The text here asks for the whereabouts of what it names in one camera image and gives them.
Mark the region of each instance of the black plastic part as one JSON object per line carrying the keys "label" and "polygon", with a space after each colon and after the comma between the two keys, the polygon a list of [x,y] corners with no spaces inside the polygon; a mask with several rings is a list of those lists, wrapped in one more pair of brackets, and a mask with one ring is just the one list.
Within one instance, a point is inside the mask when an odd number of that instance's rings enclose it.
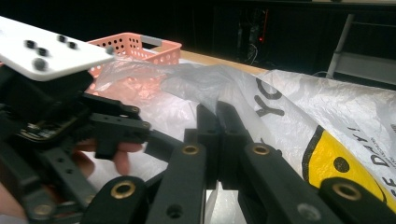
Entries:
{"label": "black plastic part", "polygon": [[119,142],[144,143],[149,138],[149,123],[124,117],[92,113],[93,137],[97,141],[95,158],[112,160]]}
{"label": "black plastic part", "polygon": [[130,119],[138,119],[139,108],[133,105],[124,105],[121,101],[111,100],[84,92],[80,101],[89,107],[93,113],[122,116]]}
{"label": "black plastic part", "polygon": [[148,210],[144,181],[119,176],[107,182],[93,198],[80,224],[142,224]]}
{"label": "black plastic part", "polygon": [[183,145],[174,150],[147,224],[204,222],[205,162],[202,145]]}
{"label": "black plastic part", "polygon": [[66,199],[77,202],[80,209],[85,210],[96,194],[87,178],[60,147],[44,151],[42,156],[48,163],[47,170],[52,172],[56,187],[63,192]]}
{"label": "black plastic part", "polygon": [[160,188],[161,181],[163,180],[164,175],[165,175],[165,171],[162,171],[159,174],[152,177],[150,180],[146,181],[146,186],[148,188],[149,203],[154,202],[155,195],[157,194],[157,191]]}
{"label": "black plastic part", "polygon": [[318,195],[345,223],[396,223],[395,213],[385,203],[351,180],[325,179]]}
{"label": "black plastic part", "polygon": [[239,157],[251,137],[239,118],[235,107],[218,102],[217,117],[221,127],[221,152],[219,155],[219,181],[224,189],[238,189],[237,170]]}
{"label": "black plastic part", "polygon": [[275,149],[247,145],[241,165],[268,215],[261,223],[343,223]]}
{"label": "black plastic part", "polygon": [[11,107],[29,123],[55,119],[91,85],[87,72],[40,82],[7,66],[0,66],[0,103]]}
{"label": "black plastic part", "polygon": [[202,144],[206,148],[206,188],[215,189],[219,175],[220,127],[215,114],[203,105],[197,106],[197,128],[186,129],[184,142]]}
{"label": "black plastic part", "polygon": [[23,206],[29,223],[50,223],[56,204],[41,187],[39,176],[11,146],[0,141],[0,148],[0,182]]}
{"label": "black plastic part", "polygon": [[157,130],[151,131],[145,153],[161,161],[169,162],[176,147],[183,143]]}

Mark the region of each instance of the finger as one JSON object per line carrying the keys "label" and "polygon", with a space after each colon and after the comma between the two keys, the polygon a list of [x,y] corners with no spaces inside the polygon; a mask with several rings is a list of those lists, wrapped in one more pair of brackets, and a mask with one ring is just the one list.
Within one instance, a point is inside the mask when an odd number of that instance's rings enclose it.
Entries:
{"label": "finger", "polygon": [[0,215],[25,218],[22,206],[11,196],[8,190],[0,183]]}
{"label": "finger", "polygon": [[78,150],[75,151],[72,155],[72,160],[85,177],[88,177],[93,173],[94,164],[84,152]]}
{"label": "finger", "polygon": [[116,166],[117,172],[120,175],[128,175],[129,174],[129,158],[128,152],[118,150],[113,158],[114,165]]}

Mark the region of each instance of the hand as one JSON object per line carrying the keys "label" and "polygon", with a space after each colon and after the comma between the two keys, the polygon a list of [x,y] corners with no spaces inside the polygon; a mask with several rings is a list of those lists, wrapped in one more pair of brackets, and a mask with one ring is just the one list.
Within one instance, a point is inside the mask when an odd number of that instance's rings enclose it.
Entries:
{"label": "hand", "polygon": [[[93,162],[82,151],[95,151],[95,141],[93,139],[78,143],[76,150],[72,156],[72,160],[79,167],[81,172],[86,176],[90,176],[94,169]],[[140,144],[119,143],[118,151],[114,156],[114,164],[120,175],[129,174],[128,152],[136,152],[142,148]],[[50,194],[56,198],[54,192],[49,189]],[[7,189],[0,183],[0,215],[8,215],[12,217],[25,218],[23,208],[11,196]]]}

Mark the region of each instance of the wooden table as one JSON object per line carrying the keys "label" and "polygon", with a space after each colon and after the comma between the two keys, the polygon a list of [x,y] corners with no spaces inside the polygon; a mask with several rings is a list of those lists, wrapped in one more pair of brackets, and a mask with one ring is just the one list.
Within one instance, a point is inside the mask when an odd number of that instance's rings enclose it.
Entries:
{"label": "wooden table", "polygon": [[250,66],[250,65],[242,64],[242,63],[234,63],[234,62],[223,60],[220,58],[210,57],[207,55],[193,53],[193,52],[186,51],[186,50],[182,50],[180,52],[180,54],[181,54],[180,57],[185,60],[193,61],[196,63],[202,63],[202,64],[206,64],[206,65],[226,64],[226,65],[240,69],[244,72],[248,72],[253,75],[258,75],[259,73],[263,73],[263,72],[267,71],[263,68],[254,67],[254,66]]}

